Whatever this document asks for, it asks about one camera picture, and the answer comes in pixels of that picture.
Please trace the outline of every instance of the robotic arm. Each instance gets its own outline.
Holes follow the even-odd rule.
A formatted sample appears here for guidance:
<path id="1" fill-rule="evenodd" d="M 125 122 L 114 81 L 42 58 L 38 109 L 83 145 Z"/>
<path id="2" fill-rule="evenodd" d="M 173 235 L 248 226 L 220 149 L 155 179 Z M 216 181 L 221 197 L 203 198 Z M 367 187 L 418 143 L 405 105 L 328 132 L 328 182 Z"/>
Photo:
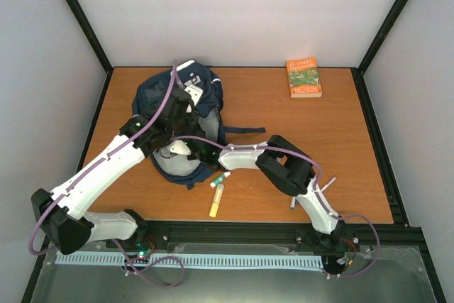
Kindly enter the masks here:
<path id="1" fill-rule="evenodd" d="M 41 226 L 63 254 L 73 253 L 90 241 L 116 238 L 143 242 L 146 222 L 133 210 L 97 214 L 88 212 L 87 209 L 124 172 L 161 148 L 171 148 L 174 153 L 190 154 L 189 158 L 197 158 L 214 170 L 261 170 L 278 190 L 296 197 L 316 231 L 337 238 L 343 222 L 333 217 L 337 213 L 329 206 L 319 187 L 314 189 L 315 172 L 311 163 L 282 150 L 305 154 L 281 136 L 273 136 L 257 145 L 229 144 L 222 148 L 209 145 L 204 142 L 204 132 L 194 110 L 200 95 L 201 90 L 194 86 L 185 90 L 173 89 L 164 110 L 146 132 L 125 144 L 149 122 L 148 117 L 156 112 L 154 107 L 129 119 L 107 148 L 74 177 L 51 192 L 39 189 L 33 194 L 31 201 L 36 220 L 46 213 L 53 201 L 64 196 L 47 212 L 48 216 Z M 199 138 L 187 139 L 185 143 L 172 142 L 174 136 L 188 133 Z M 284 156 L 287 157 L 285 163 L 279 163 Z"/>

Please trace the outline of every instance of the book cover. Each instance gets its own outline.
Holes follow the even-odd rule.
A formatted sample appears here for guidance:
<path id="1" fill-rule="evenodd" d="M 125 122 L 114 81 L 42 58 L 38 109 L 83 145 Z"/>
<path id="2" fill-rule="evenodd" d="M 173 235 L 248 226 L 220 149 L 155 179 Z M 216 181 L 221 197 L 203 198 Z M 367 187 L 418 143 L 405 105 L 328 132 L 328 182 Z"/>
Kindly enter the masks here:
<path id="1" fill-rule="evenodd" d="M 320 97 L 321 85 L 314 57 L 287 61 L 290 97 Z"/>

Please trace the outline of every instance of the backpack strap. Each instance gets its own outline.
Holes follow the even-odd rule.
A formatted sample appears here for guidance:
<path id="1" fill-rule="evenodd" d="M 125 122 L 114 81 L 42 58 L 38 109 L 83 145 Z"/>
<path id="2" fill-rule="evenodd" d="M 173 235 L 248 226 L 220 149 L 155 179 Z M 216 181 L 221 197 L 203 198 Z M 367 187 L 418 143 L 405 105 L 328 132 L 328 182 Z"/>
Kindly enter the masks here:
<path id="1" fill-rule="evenodd" d="M 226 133 L 232 133 L 232 134 L 249 134 L 249 133 L 266 133 L 267 132 L 265 127 L 240 128 L 240 127 L 230 127 L 230 126 L 224 126 L 224 131 Z"/>

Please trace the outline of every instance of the black metal frame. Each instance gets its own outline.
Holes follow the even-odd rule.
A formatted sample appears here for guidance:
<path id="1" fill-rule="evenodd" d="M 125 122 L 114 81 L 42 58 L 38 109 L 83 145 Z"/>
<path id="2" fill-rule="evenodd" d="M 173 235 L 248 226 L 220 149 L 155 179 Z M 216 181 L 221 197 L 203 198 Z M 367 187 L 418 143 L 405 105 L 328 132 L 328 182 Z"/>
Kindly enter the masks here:
<path id="1" fill-rule="evenodd" d="M 377 158 L 378 168 L 382 176 L 382 181 L 391 208 L 394 224 L 375 225 L 382 245 L 390 246 L 416 246 L 421 252 L 421 256 L 426 266 L 431 285 L 438 302 L 445 302 L 443 290 L 432 263 L 426 241 L 422 230 L 409 226 L 402 198 L 392 171 L 391 163 L 388 158 L 380 127 L 370 101 L 369 93 L 364 81 L 364 74 L 376 56 L 378 50 L 391 31 L 392 26 L 398 19 L 402 9 L 408 0 L 396 0 L 387 14 L 383 24 L 377 32 L 371 46 L 367 50 L 359 67 L 352 67 L 353 81 L 358 93 L 358 99 L 365 117 L 365 123 L 370 134 L 372 147 Z M 106 71 L 106 81 L 96 107 L 89 135 L 84 145 L 84 150 L 77 167 L 79 171 L 84 163 L 85 156 L 92 139 L 94 127 L 101 111 L 101 107 L 106 96 L 109 82 L 112 77 L 113 68 L 109 62 L 104 50 L 101 47 L 96 35 L 85 16 L 78 0 L 66 0 L 68 6 L 81 26 L 87 40 L 93 48 L 102 67 Z M 217 223 L 217 222 L 186 222 L 186 221 L 149 221 L 149 228 L 155 237 L 158 248 L 169 248 L 173 243 L 263 243 L 286 245 L 299 251 L 311 251 L 313 248 L 307 248 L 305 243 L 297 240 L 297 237 L 306 235 L 311 230 L 311 224 L 271 224 L 271 223 Z M 368 225 L 365 224 L 348 224 L 346 227 L 347 234 L 355 233 L 360 239 L 362 245 L 376 244 L 375 237 Z M 43 248 L 47 248 L 48 241 L 44 242 Z M 317 254 L 326 254 L 323 250 L 315 250 Z M 33 296 L 40 270 L 43 266 L 45 256 L 38 256 L 35 268 L 27 285 L 22 303 L 30 302 Z"/>

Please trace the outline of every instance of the gray floor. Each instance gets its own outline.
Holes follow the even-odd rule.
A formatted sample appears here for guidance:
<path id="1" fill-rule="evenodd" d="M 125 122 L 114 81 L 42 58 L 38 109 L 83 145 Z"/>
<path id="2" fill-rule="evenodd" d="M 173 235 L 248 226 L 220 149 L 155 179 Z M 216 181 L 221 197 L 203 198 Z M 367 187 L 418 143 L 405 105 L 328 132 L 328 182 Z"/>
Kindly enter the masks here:
<path id="1" fill-rule="evenodd" d="M 358 255 L 351 271 L 367 261 Z M 187 270 L 178 287 L 157 289 L 119 266 L 53 265 L 50 256 L 33 302 L 435 302 L 421 266 L 415 249 L 387 248 L 371 271 L 350 280 L 300 270 Z M 179 270 L 152 269 L 147 277 L 172 282 Z"/>

